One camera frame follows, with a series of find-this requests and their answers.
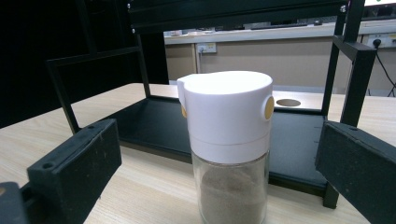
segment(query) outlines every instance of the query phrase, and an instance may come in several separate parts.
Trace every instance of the clear plastic container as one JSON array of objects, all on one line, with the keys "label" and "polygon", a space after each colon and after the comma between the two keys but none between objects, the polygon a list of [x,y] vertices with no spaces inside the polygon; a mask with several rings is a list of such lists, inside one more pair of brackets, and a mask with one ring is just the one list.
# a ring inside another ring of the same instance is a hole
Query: clear plastic container
[{"label": "clear plastic container", "polygon": [[202,220],[207,224],[263,223],[269,151],[254,161],[221,164],[193,152],[192,165]]},{"label": "clear plastic container", "polygon": [[263,223],[273,80],[248,71],[177,80],[204,223]]}]

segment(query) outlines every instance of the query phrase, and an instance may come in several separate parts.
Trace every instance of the electrical outlet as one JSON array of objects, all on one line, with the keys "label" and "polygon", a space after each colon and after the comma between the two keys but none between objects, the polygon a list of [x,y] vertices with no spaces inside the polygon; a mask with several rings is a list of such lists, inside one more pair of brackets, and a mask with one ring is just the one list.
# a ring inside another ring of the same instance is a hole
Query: electrical outlet
[{"label": "electrical outlet", "polygon": [[216,53],[216,43],[198,43],[196,45],[198,53]]},{"label": "electrical outlet", "polygon": [[396,48],[396,33],[369,35],[366,45],[373,48],[376,39],[381,40],[379,48]]}]

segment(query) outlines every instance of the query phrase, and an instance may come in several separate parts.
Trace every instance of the jar lid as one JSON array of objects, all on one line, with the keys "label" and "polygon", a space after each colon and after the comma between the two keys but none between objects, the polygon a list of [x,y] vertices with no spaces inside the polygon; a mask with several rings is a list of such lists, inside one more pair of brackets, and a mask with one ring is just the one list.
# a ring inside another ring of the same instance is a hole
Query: jar lid
[{"label": "jar lid", "polygon": [[268,147],[262,143],[267,141],[274,111],[272,82],[263,73],[247,71],[178,79],[194,153],[223,163],[251,161],[263,155]]}]

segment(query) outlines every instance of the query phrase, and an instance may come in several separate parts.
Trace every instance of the light wood surface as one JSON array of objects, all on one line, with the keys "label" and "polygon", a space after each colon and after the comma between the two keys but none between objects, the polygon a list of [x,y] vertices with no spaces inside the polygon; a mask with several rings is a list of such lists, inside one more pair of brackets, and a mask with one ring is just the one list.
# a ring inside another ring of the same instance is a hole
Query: light wood surface
[{"label": "light wood surface", "polygon": [[[151,85],[151,93],[177,97],[175,86]],[[274,92],[301,107],[320,107],[321,95]],[[130,84],[73,104],[80,127],[143,99]],[[329,119],[339,120],[344,97],[334,95]],[[366,97],[359,127],[396,146],[396,100]],[[26,168],[72,136],[62,109],[0,130],[0,182],[27,183]],[[113,175],[86,223],[200,223],[190,164],[122,147],[122,166]],[[266,223],[368,223],[342,196],[335,210],[321,198],[270,186]]]}]

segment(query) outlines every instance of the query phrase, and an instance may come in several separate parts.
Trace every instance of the brown powder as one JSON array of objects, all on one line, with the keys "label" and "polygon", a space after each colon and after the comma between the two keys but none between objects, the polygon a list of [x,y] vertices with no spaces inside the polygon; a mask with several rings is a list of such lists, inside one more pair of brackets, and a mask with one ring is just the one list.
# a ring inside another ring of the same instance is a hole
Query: brown powder
[{"label": "brown powder", "polygon": [[212,166],[201,182],[201,212],[206,223],[261,223],[268,180],[263,157],[240,166]]}]

